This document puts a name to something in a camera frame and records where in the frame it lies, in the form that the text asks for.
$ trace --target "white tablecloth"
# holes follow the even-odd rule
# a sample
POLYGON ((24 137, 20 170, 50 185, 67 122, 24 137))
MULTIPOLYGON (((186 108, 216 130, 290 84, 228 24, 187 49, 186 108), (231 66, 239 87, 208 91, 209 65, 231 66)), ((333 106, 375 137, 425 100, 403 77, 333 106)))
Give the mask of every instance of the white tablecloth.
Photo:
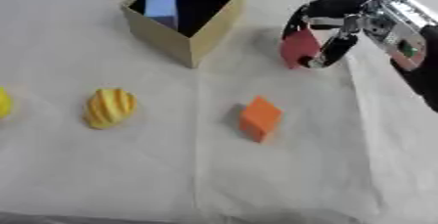
POLYGON ((224 41, 187 69, 130 34, 121 1, 0 0, 0 85, 16 102, 0 122, 0 211, 274 223, 328 209, 438 221, 438 115, 365 36, 334 67, 288 70, 278 37, 309 0, 247 0, 224 41), (138 97, 138 113, 88 129, 84 100, 117 86, 138 97), (269 145, 235 126, 256 95, 285 112, 269 145))

